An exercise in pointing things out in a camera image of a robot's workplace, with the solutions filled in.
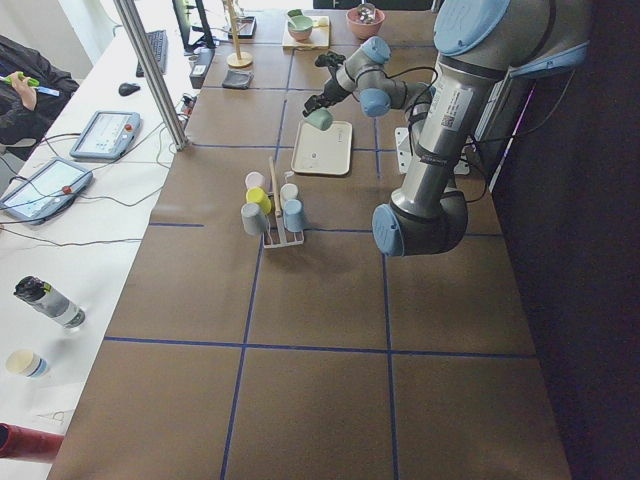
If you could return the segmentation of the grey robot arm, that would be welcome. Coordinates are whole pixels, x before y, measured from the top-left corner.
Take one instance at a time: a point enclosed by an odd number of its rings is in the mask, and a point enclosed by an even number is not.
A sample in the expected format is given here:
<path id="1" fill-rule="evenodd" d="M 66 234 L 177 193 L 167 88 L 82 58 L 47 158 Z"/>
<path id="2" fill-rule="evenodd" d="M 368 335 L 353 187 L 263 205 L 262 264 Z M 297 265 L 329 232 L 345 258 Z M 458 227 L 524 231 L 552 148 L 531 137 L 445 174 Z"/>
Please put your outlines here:
<path id="1" fill-rule="evenodd" d="M 586 57 L 591 23 L 589 1 L 447 1 L 434 24 L 432 84 L 388 76 L 384 65 L 391 50 L 378 36 L 350 57 L 328 52 L 317 58 L 331 77 L 321 94 L 305 102 L 309 124 L 327 129 L 333 121 L 328 107 L 352 93 L 365 115 L 398 109 L 409 123 L 412 158 L 403 184 L 372 218 L 383 254 L 440 254 L 460 242 L 468 210 L 454 168 L 493 86 L 506 76 L 535 78 L 578 65 Z"/>

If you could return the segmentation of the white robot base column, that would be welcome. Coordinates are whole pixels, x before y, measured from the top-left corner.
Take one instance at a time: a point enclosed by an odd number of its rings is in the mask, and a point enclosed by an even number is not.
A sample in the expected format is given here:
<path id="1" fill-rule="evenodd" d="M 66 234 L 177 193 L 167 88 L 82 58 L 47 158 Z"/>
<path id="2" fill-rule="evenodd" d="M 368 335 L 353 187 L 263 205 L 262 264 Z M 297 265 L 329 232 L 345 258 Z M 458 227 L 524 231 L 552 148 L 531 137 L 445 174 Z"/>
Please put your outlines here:
<path id="1" fill-rule="evenodd" d="M 412 160 L 411 141 L 409 132 L 406 127 L 397 127 L 394 130 L 394 138 L 396 144 L 396 158 L 398 170 L 401 174 L 406 174 Z M 470 173 L 470 164 L 467 161 L 465 153 L 462 154 L 457 165 L 454 168 L 455 175 L 468 175 Z"/>

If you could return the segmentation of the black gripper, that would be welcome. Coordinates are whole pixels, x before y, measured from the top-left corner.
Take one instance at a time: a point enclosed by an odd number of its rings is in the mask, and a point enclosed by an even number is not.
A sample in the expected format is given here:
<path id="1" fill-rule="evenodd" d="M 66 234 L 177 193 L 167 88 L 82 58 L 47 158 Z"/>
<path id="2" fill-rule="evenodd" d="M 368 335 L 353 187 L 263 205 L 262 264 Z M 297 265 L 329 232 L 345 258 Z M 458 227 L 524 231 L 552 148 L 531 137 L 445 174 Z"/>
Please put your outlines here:
<path id="1" fill-rule="evenodd" d="M 346 57 L 344 55 L 333 51 L 320 54 L 316 58 L 314 66 L 326 68 L 330 77 L 324 83 L 322 93 L 310 96 L 304 103 L 302 115 L 305 118 L 321 108 L 331 107 L 346 98 L 346 90 L 340 85 L 337 79 L 337 73 L 345 61 Z"/>

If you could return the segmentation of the person's hand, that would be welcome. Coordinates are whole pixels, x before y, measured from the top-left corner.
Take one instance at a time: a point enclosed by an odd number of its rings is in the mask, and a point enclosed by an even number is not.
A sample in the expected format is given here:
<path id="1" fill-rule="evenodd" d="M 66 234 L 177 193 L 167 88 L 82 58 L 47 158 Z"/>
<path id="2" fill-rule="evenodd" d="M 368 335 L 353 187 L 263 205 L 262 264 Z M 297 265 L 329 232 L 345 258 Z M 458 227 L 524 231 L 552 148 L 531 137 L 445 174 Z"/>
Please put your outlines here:
<path id="1" fill-rule="evenodd" d="M 20 96 L 23 106 L 30 111 L 34 111 L 37 105 L 37 91 L 33 86 L 29 85 L 31 78 L 16 71 L 9 75 L 9 79 L 11 80 L 12 88 Z"/>

